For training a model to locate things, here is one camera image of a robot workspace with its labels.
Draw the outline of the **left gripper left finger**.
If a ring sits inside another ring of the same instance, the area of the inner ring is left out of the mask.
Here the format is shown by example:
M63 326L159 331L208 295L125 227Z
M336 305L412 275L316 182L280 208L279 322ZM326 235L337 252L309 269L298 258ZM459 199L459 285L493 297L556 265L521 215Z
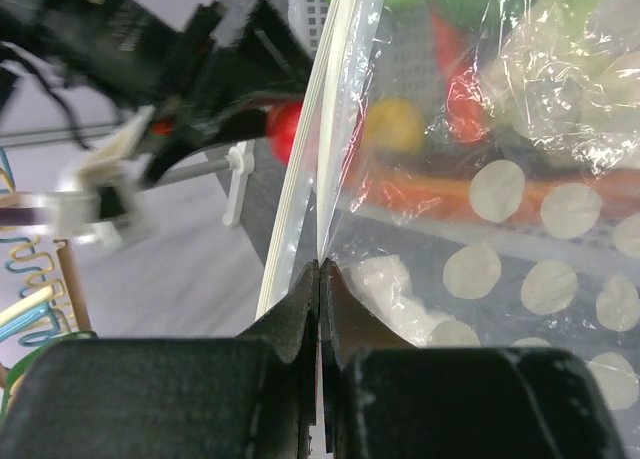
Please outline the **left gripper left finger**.
M305 458L320 270L233 338L75 339L27 368L5 458Z

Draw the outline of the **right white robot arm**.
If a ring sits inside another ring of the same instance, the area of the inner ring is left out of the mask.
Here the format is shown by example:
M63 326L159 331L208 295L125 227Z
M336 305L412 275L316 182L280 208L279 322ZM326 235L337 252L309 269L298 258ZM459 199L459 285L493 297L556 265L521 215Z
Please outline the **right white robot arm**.
M160 135L141 181L205 149L264 137L270 106L301 101L312 58L269 0L235 28L213 1L176 30L135 0L1 0L1 57L56 67L118 109L150 106Z

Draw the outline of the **clear dotted zip top bag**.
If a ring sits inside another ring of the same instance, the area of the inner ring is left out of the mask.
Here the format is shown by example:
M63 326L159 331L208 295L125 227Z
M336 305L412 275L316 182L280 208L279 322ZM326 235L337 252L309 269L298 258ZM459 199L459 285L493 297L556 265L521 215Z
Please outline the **clear dotted zip top bag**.
M457 143L437 61L429 69L378 62L380 19L365 0L329 2L259 311L288 291L296 263L330 259L418 346L566 348L584 359L611 410L636 410L639 167L556 167L491 115L479 72L518 19L454 26L489 120L483 142ZM422 112L418 152L361 146L367 109L388 97Z

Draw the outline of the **red apple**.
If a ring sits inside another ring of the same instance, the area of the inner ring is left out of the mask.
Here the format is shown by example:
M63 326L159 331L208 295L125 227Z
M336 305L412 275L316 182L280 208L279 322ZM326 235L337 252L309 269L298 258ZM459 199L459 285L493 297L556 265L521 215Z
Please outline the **red apple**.
M302 107L301 102L282 104L267 113L266 137L275 158L284 165L291 156Z

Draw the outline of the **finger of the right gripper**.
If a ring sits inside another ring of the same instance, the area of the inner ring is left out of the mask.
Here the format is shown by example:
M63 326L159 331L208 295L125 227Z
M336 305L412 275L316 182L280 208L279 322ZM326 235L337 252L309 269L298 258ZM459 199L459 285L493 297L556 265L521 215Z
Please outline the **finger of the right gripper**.
M256 91L304 96L313 59L270 0L256 0L234 50Z
M275 131L276 119L286 108L300 109L300 102L276 103L267 109L245 109L218 120L205 130L188 125L171 126L144 169L144 183L158 184L173 166L204 150L269 137Z

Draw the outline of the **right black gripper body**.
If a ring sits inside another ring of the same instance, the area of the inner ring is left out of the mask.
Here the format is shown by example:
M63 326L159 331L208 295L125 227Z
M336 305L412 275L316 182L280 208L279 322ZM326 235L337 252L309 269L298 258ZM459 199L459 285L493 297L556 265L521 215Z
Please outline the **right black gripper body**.
M150 14L136 28L134 104L154 108L142 143L158 137L159 126L165 128L140 177L143 184L158 183L172 166L205 147L208 137L196 124L222 108L231 72L230 53L212 36L225 15L224 4L214 0L199 4L181 31Z

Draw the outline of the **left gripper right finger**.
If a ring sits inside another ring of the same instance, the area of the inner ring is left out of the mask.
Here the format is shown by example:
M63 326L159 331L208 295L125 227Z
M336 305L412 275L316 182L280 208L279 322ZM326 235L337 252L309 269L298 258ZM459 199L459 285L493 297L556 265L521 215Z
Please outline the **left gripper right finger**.
M320 269L325 438L337 458L622 458L595 379L548 347L418 348Z

